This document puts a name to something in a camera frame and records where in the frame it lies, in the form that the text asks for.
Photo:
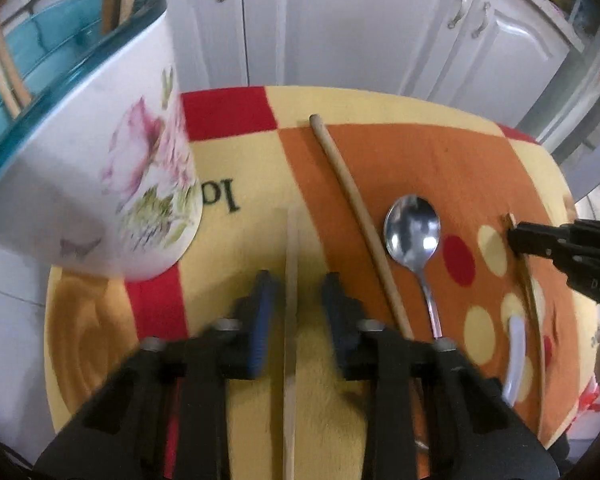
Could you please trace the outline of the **pale wooden chopstick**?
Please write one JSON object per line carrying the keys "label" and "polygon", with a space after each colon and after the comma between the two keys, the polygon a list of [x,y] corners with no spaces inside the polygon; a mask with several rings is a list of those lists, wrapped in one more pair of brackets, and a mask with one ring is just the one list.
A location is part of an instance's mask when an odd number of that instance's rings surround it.
{"label": "pale wooden chopstick", "polygon": [[298,333],[298,210],[287,212],[284,384],[283,384],[283,479],[294,480],[294,444],[296,443],[296,370]]}

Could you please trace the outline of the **short wooden chopstick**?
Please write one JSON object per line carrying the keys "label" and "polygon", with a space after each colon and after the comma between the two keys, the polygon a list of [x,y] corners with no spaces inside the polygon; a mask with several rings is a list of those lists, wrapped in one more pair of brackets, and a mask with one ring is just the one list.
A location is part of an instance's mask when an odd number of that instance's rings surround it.
{"label": "short wooden chopstick", "polygon": [[536,411],[536,417],[529,420],[528,426],[539,436],[542,430],[545,393],[545,350],[542,334],[542,311],[538,309],[539,289],[534,286],[532,272],[526,255],[516,255],[509,247],[507,231],[516,226],[512,214],[503,218],[505,228],[503,236],[505,247],[513,255],[513,266],[518,281],[521,298],[505,299],[502,307],[503,323],[508,330],[508,320],[512,315],[519,315],[526,326],[526,358],[524,359],[524,376],[515,406],[529,401]]}

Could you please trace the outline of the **round wooden chopstick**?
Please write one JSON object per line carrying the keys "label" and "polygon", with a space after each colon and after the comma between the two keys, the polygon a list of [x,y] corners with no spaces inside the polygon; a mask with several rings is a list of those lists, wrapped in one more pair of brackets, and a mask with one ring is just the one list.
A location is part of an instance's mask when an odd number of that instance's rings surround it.
{"label": "round wooden chopstick", "polygon": [[355,220],[358,222],[358,227],[364,237],[368,252],[373,259],[376,274],[381,282],[382,289],[391,308],[394,320],[398,324],[400,333],[406,339],[413,339],[412,326],[408,320],[388,259],[385,256],[384,248],[382,248],[380,237],[375,229],[373,218],[364,203],[349,167],[340,154],[339,148],[330,135],[321,116],[319,114],[312,114],[309,117],[309,123],[314,136],[317,138],[329,163],[332,165],[332,170],[336,174],[344,195],[347,196]]}

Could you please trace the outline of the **steel spoon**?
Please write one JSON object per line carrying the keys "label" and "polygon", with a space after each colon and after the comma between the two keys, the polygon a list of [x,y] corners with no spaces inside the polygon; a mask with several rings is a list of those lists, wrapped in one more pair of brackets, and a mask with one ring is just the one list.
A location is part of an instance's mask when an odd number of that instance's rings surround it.
{"label": "steel spoon", "polygon": [[425,275],[441,240],[441,222],[428,200],[414,194],[398,198],[385,216],[384,243],[393,261],[415,274],[434,339],[443,337],[440,316]]}

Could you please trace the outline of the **colourful checked table mat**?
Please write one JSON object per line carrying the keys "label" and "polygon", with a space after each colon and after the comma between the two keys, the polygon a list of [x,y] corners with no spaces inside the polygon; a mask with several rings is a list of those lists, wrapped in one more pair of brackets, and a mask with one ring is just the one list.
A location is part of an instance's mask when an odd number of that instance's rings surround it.
{"label": "colourful checked table mat", "polygon": [[262,269],[282,275],[287,212],[299,222],[299,333],[294,474],[356,479],[363,386],[337,372],[320,287],[335,271],[368,314],[391,309],[351,208],[308,120],[326,122],[376,226],[400,196],[429,200],[442,243],[426,267],[443,333],[486,376],[503,377],[508,319],[527,325],[515,408],[542,443],[571,424],[593,373],[592,304],[547,260],[524,299],[503,219],[561,224],[574,208],[562,172],[523,133],[452,108],[373,92],[306,87],[187,93],[189,139],[204,190],[197,235],[153,280],[125,283],[53,270],[45,319],[45,381],[55,427],[144,337],[198,333],[245,295]]}

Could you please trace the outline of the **floral white utensil cup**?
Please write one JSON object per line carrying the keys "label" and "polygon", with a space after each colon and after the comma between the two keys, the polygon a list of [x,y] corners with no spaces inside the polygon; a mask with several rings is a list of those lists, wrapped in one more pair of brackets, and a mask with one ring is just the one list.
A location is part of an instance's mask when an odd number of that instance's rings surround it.
{"label": "floral white utensil cup", "polygon": [[0,247],[53,266],[147,280],[200,225],[168,0],[102,31],[102,0],[60,0],[6,37],[31,102],[0,93]]}

